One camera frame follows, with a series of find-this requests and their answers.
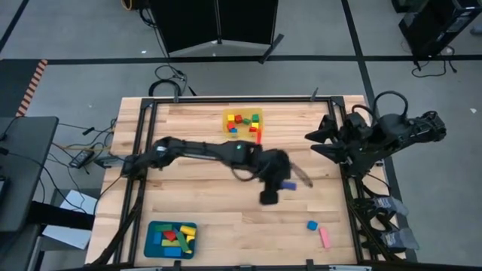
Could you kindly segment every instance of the blue cube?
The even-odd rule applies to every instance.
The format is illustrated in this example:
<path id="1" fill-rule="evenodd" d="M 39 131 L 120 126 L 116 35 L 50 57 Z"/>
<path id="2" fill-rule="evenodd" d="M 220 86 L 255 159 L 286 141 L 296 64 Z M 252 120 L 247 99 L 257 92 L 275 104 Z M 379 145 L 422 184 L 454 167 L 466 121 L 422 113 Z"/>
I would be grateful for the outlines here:
<path id="1" fill-rule="evenodd" d="M 154 234 L 154 240 L 152 241 L 155 245 L 160 245 L 160 240 L 162 240 L 163 234 L 161 232 L 156 232 Z"/>
<path id="2" fill-rule="evenodd" d="M 316 223 L 315 221 L 308 221 L 308 225 L 307 225 L 307 228 L 308 230 L 316 230 L 316 228 L 318 227 L 318 223 Z"/>
<path id="3" fill-rule="evenodd" d="M 164 248 L 164 257 L 181 257 L 182 249 L 179 247 Z"/>

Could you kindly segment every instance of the wooden tabletop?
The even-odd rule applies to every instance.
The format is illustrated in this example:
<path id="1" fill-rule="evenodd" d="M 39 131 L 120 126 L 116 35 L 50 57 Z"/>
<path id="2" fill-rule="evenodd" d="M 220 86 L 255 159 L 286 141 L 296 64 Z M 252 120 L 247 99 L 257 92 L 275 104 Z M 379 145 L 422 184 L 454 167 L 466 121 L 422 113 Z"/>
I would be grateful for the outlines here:
<path id="1" fill-rule="evenodd" d="M 364 104 L 363 96 L 344 96 L 347 110 Z M 121 103 L 111 152 L 131 154 L 141 98 L 124 98 Z M 150 169 L 142 210 L 136 266 L 172 266 L 173 260 L 144 256 L 147 226 L 151 221 L 186 221 L 198 225 L 196 255 L 183 266 L 303 265 L 356 263 L 348 211 L 338 165 L 310 150 L 314 144 L 304 135 L 317 130 L 328 108 L 324 102 L 274 103 L 185 103 L 161 104 L 157 109 L 154 140 L 165 136 L 222 143 L 222 111 L 225 108 L 263 108 L 265 150 L 281 148 L 314 182 L 308 188 L 298 181 L 296 191 L 279 192 L 274 206 L 259 204 L 263 184 L 237 181 L 219 162 L 179 158 L 163 171 Z M 148 117 L 141 146 L 145 146 Z M 119 176 L 120 169 L 108 169 L 102 189 Z M 382 168 L 373 175 L 385 179 Z M 376 193 L 387 193 L 381 182 L 365 178 Z M 119 226 L 126 180 L 119 180 L 101 198 L 86 263 L 95 260 L 111 241 Z M 134 187 L 135 199 L 137 187 Z M 317 232 L 306 228 L 308 220 L 328 230 L 332 248 L 325 249 Z M 124 240 L 127 260 L 130 232 Z"/>

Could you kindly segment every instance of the computer tower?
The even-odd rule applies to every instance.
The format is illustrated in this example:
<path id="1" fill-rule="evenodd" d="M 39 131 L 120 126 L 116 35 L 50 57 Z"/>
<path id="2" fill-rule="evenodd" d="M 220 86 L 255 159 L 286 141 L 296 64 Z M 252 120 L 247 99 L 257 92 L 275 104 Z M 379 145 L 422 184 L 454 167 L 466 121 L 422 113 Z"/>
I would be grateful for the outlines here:
<path id="1" fill-rule="evenodd" d="M 414 56 L 438 55 L 482 11 L 482 0 L 425 0 L 398 24 Z"/>

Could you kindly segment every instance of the gray floor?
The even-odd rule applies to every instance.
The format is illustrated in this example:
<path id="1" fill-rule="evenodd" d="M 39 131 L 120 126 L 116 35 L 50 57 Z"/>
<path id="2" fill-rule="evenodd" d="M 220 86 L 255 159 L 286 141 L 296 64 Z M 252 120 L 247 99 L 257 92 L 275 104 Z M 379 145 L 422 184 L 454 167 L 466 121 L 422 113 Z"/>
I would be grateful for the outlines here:
<path id="1" fill-rule="evenodd" d="M 7 0 L 0 10 L 0 33 L 20 4 Z M 406 55 L 406 44 L 396 14 L 387 0 L 350 0 L 364 55 Z M 482 23 L 482 17 L 475 23 Z M 352 42 L 338 0 L 280 0 L 276 31 L 286 38 L 275 54 L 353 55 Z M 482 38 L 466 29 L 453 43 L 457 53 L 482 53 Z M 245 47 L 212 46 L 183 56 L 253 55 Z M 20 18 L 0 58 L 121 58 L 162 56 L 154 33 L 126 12 L 118 1 L 36 0 Z M 439 72 L 441 62 L 423 72 Z M 416 79 L 411 62 L 369 62 L 375 93 L 397 90 L 410 101 L 409 115 L 436 110 L 445 120 L 448 136 L 439 143 L 417 145 L 394 156 L 395 171 L 408 217 L 421 249 L 421 262 L 482 266 L 479 248 L 482 236 L 477 192 L 482 188 L 477 159 L 482 144 L 479 114 L 482 62 L 454 62 L 459 72 L 440 78 Z M 146 96 L 155 79 L 155 64 L 49 65 L 44 73 L 29 115 L 56 115 L 62 122 L 107 127 L 124 96 Z M 365 94 L 356 62 L 255 62 L 176 64 L 189 76 L 189 85 L 199 95 Z M 169 95 L 169 88 L 159 95 Z M 400 101 L 382 99 L 382 112 L 399 111 Z M 477 109 L 473 114 L 471 108 Z M 60 144 L 88 142 L 79 131 L 60 127 Z M 57 150 L 60 159 L 66 156 Z M 74 188 L 64 168 L 47 165 L 61 188 Z M 81 188 L 99 188 L 102 170 L 96 166 L 73 171 Z M 47 195 L 53 188 L 47 185 Z M 43 270 L 78 266 L 83 251 L 50 253 Z"/>

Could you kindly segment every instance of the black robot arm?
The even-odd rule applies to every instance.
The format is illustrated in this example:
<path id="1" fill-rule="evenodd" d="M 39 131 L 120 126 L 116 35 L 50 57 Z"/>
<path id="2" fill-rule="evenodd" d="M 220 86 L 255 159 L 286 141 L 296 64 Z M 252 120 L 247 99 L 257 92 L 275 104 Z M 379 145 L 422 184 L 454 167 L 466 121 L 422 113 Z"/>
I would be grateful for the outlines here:
<path id="1" fill-rule="evenodd" d="M 252 173 L 251 178 L 247 179 L 234 174 L 240 181 L 259 178 L 264 182 L 264 190 L 260 195 L 260 202 L 264 205 L 278 203 L 277 191 L 287 187 L 284 180 L 291 177 L 291 163 L 287 153 L 282 150 L 263 151 L 261 145 L 241 140 L 212 144 L 172 137 L 157 140 L 151 150 L 144 154 L 126 157 L 120 174 L 139 179 L 146 176 L 149 167 L 162 169 L 178 157 L 215 160 L 232 170 L 241 169 Z"/>
<path id="2" fill-rule="evenodd" d="M 336 120 L 329 115 L 323 117 L 319 130 L 305 135 L 306 139 L 323 143 L 312 145 L 311 149 L 335 163 L 345 164 L 346 172 L 351 176 L 365 176 L 374 164 L 415 143 L 438 142 L 447 134 L 444 122 L 437 112 L 428 111 L 421 117 L 407 117 L 407 101 L 402 114 L 387 114 L 377 117 L 369 108 L 355 105 L 348 114 L 343 126 L 338 129 Z M 368 126 L 356 108 L 363 108 L 374 118 L 374 124 Z M 324 144 L 327 139 L 331 144 Z"/>

